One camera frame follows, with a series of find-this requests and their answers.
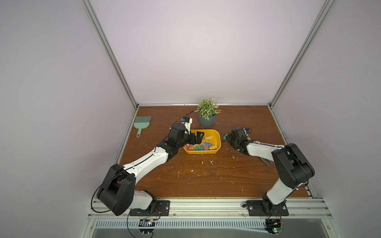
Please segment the wooden tabletop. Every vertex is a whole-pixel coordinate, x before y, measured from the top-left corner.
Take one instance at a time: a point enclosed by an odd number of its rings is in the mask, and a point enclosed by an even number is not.
[[[263,143],[284,144],[267,106],[220,106],[222,112],[210,127],[199,123],[192,113],[191,129],[215,129],[221,139],[234,127],[251,128],[250,138]],[[130,163],[150,152],[169,132],[175,120],[182,118],[196,106],[140,107],[139,117],[152,116],[148,128],[136,138],[132,128],[121,160]],[[274,163],[270,167],[258,157],[244,155],[222,141],[216,154],[190,155],[180,148],[167,163],[156,167],[136,185],[136,190],[148,190],[157,197],[262,197],[277,181]],[[300,188],[291,196],[308,197]]]

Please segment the potted plant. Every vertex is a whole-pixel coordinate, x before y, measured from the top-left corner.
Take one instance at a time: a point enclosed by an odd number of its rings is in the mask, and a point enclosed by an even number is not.
[[[198,105],[197,112],[199,113],[200,124],[203,126],[211,126],[216,119],[216,115],[221,112],[218,109],[216,99],[205,97]]]

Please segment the gray flower pot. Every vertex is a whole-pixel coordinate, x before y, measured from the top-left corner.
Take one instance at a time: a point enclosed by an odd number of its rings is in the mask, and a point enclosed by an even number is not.
[[[200,121],[200,124],[203,125],[203,126],[211,126],[211,125],[213,125],[213,122],[214,122],[215,119],[216,119],[216,115],[217,115],[217,114],[215,114],[214,116],[212,116],[212,117],[209,118],[209,120],[208,120],[208,119],[203,118],[203,117],[200,116],[200,114],[199,114],[199,121]]]

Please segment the ventilation grille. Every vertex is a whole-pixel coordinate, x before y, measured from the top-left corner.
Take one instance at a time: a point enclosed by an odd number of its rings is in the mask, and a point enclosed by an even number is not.
[[[97,228],[127,228],[127,219],[99,219]],[[129,228],[138,228],[139,219],[128,219]],[[155,221],[159,228],[265,228],[264,219],[163,219]]]

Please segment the black mounting plate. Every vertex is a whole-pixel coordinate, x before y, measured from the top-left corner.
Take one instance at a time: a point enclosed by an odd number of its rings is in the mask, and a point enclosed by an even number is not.
[[[249,216],[269,216],[268,214],[264,213],[261,206],[262,200],[248,200],[246,201],[247,204],[247,210],[249,211]],[[282,217],[288,216],[288,210],[286,205],[284,205],[286,209],[281,208],[279,210],[279,214]]]
[[[157,200],[156,207],[159,207],[160,209],[156,209],[155,212],[151,215],[153,217],[155,216],[162,216],[167,217],[169,216],[169,208],[170,208],[170,201],[169,200]],[[145,214],[141,214],[140,209],[131,209],[130,210],[130,216],[138,217],[138,216],[146,216]]]

